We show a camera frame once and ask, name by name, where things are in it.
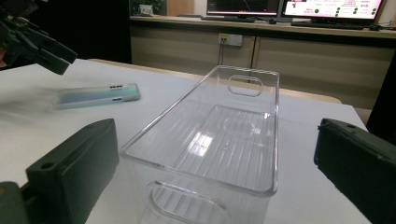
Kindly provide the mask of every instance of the black device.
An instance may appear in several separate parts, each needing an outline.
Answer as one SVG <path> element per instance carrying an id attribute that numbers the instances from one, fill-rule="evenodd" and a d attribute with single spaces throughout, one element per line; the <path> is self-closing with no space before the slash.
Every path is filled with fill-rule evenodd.
<path id="1" fill-rule="evenodd" d="M 85 126 L 28 167 L 27 184 L 0 183 L 0 223 L 85 223 L 118 163 L 114 119 Z"/>
<path id="2" fill-rule="evenodd" d="M 134 15 L 132 15 L 134 17 L 152 17 L 150 14 L 146 14 L 146 13 L 134 13 Z"/>
<path id="3" fill-rule="evenodd" d="M 178 14 L 177 17 L 186 17 L 186 18 L 203 18 L 202 15 L 197 14 Z"/>
<path id="4" fill-rule="evenodd" d="M 0 1 L 0 48 L 7 51 L 3 61 L 11 66 L 22 56 L 62 75 L 77 54 L 37 25 L 21 18 L 37 9 L 33 0 Z"/>
<path id="5" fill-rule="evenodd" d="M 272 25 L 275 25 L 275 24 L 276 24 L 276 19 L 270 19 L 270 20 L 268 21 L 268 23 L 270 23 L 270 24 L 272 24 Z"/>
<path id="6" fill-rule="evenodd" d="M 234 22 L 255 22 L 256 19 L 239 17 L 202 17 L 201 21 L 234 21 Z"/>
<path id="7" fill-rule="evenodd" d="M 396 146 L 349 123 L 323 119 L 314 163 L 374 224 L 396 223 Z"/>
<path id="8" fill-rule="evenodd" d="M 207 0 L 207 16 L 224 16 L 226 19 L 276 18 L 279 0 Z"/>
<path id="9" fill-rule="evenodd" d="M 371 31 L 380 31 L 382 29 L 381 25 L 370 25 L 369 30 Z"/>
<path id="10" fill-rule="evenodd" d="M 282 17 L 309 19 L 307 22 L 292 22 L 292 26 L 347 29 L 369 27 L 379 16 L 384 0 L 333 1 L 284 0 Z"/>
<path id="11" fill-rule="evenodd" d="M 367 120 L 367 130 L 376 136 L 396 145 L 396 107 L 389 98 L 396 95 L 396 52 L 385 75 L 381 90 L 376 98 L 374 108 Z"/>

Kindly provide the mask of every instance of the white table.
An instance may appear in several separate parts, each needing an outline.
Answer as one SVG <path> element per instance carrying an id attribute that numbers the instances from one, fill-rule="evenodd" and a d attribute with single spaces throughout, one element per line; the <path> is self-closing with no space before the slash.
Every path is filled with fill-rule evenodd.
<path id="1" fill-rule="evenodd" d="M 0 73 L 0 181 L 22 186 L 25 169 L 83 126 L 100 119 L 116 121 L 119 148 L 155 119 L 196 79 L 76 60 L 63 76 L 29 65 Z M 65 88 L 135 82 L 139 101 L 69 110 L 50 107 Z M 313 163 L 318 125 L 340 119 L 364 128 L 350 105 L 280 94 L 278 191 L 265 224 L 369 223 Z M 136 223 L 133 196 L 128 194 L 120 163 L 87 223 Z"/>

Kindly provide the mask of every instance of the container handle cutout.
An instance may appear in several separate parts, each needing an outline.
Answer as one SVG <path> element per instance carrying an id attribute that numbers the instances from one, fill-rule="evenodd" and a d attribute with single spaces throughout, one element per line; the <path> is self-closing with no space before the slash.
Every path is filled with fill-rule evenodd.
<path id="1" fill-rule="evenodd" d="M 247 83 L 250 86 L 247 88 L 237 88 L 236 86 L 242 85 L 232 85 L 236 82 Z M 244 95 L 250 97 L 256 97 L 262 94 L 262 81 L 256 77 L 246 77 L 246 76 L 238 76 L 234 75 L 228 79 L 228 90 L 237 95 Z"/>
<path id="2" fill-rule="evenodd" d="M 230 223 L 230 216 L 224 203 L 193 190 L 154 181 L 148 184 L 148 196 L 157 211 L 182 222 Z"/>

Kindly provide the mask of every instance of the smartphone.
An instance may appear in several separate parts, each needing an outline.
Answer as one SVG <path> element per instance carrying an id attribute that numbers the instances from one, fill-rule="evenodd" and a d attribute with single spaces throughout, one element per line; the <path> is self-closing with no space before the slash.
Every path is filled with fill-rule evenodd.
<path id="1" fill-rule="evenodd" d="M 140 91 L 136 83 L 129 83 L 60 90 L 52 104 L 56 109 L 68 109 L 91 105 L 114 104 L 138 99 L 140 99 Z"/>

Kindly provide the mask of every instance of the wooden cabinet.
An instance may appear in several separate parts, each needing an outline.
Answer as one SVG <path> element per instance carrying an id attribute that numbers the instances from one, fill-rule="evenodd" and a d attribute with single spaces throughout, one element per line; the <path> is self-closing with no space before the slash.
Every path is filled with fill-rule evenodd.
<path id="1" fill-rule="evenodd" d="M 177 16 L 180 14 L 193 14 L 193 0 L 166 0 L 167 16 Z"/>

